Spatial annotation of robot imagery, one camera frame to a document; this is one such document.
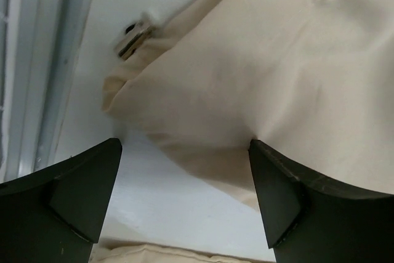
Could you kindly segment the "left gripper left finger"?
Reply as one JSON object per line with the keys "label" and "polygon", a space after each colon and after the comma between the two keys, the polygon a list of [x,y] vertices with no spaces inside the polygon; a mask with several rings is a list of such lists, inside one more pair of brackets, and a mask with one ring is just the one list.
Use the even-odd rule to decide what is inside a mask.
{"label": "left gripper left finger", "polygon": [[122,154],[110,138],[1,184],[1,262],[88,262]]}

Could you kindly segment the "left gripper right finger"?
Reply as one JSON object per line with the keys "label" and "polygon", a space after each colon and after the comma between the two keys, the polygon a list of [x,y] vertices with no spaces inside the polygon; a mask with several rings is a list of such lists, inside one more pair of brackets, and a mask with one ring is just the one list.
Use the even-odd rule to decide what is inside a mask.
{"label": "left gripper right finger", "polygon": [[392,262],[393,196],[335,180],[259,140],[249,161],[277,262]]}

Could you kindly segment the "beige trousers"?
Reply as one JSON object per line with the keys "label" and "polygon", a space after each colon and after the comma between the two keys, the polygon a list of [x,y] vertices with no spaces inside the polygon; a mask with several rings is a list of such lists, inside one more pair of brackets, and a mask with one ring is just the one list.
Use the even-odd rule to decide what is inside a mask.
{"label": "beige trousers", "polygon": [[197,0],[105,78],[102,107],[259,213],[253,140],[393,196],[393,0]]}

